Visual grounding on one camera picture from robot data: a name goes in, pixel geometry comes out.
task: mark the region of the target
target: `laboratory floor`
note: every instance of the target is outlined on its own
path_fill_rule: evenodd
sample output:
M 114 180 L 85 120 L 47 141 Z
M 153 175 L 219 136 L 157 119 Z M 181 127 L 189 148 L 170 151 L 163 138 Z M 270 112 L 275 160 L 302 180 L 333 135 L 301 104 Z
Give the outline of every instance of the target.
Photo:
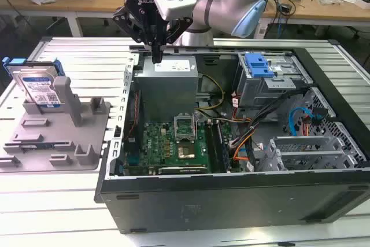
M 49 17 L 28 18 L 33 29 L 24 20 L 19 22 L 17 28 L 7 25 L 0 28 L 0 58 L 9 57 L 28 57 L 35 48 L 42 36 L 71 36 L 67 22 L 47 30 L 53 23 Z M 112 20 L 108 20 L 108 25 L 103 19 L 82 18 L 80 23 L 84 36 L 119 37 L 125 36 L 115 26 Z M 321 36 L 315 35 L 316 28 L 311 25 L 288 25 L 281 39 L 336 39 L 339 43 L 361 64 L 365 64 L 370 55 L 370 29 L 358 28 L 363 33 L 358 33 L 359 38 L 354 38 L 354 31 L 347 27 L 325 27 L 321 30 Z M 268 39 L 278 38 L 278 26 L 274 25 L 267 35 Z M 364 67 L 370 71 L 370 59 Z M 0 69 L 0 93 L 9 83 L 7 73 Z

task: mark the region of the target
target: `blue hard drive label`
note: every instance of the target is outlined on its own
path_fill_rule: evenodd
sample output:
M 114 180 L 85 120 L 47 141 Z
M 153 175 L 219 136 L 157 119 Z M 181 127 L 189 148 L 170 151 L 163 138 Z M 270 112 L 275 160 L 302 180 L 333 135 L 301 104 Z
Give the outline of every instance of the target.
M 33 101 L 45 108 L 60 106 L 57 93 L 52 89 L 52 83 L 45 77 L 24 77 L 22 78 L 24 87 Z

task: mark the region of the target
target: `slotted aluminum table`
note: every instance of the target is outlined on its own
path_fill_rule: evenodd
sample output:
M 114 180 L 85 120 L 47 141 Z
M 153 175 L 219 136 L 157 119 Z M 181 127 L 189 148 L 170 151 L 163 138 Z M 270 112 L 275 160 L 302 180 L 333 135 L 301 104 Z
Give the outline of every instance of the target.
M 134 44 L 125 38 L 53 38 L 40 42 L 29 60 L 57 57 L 82 100 L 102 95 L 111 102 L 104 137 L 108 141 L 123 102 L 124 76 L 132 73 L 135 63 L 128 52 Z M 216 39 L 215 44 L 306 48 L 370 128 L 370 76 L 340 46 L 323 40 Z M 1 145 L 24 113 L 23 99 L 14 82 L 0 97 Z M 105 204 L 93 200 L 98 172 L 99 167 L 77 173 L 0 175 L 0 246 L 369 246 L 370 201 L 332 224 L 121 235 Z

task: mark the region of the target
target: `open computer tower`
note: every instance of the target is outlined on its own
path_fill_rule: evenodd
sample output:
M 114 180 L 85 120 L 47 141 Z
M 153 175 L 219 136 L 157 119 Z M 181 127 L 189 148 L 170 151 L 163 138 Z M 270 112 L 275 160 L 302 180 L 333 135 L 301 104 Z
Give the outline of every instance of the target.
M 327 223 L 369 198 L 370 132 L 305 49 L 131 51 L 97 186 L 121 233 Z

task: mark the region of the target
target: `motherboard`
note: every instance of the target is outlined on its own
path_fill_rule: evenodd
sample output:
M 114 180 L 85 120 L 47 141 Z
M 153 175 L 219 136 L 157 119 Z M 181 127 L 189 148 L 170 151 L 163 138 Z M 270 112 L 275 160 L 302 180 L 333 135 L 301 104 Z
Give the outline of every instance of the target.
M 227 156 L 231 136 L 228 123 L 198 122 L 193 115 L 145 123 L 142 147 L 139 153 L 128 153 L 125 168 L 130 175 L 209 174 L 223 160 L 217 158 L 216 147 Z

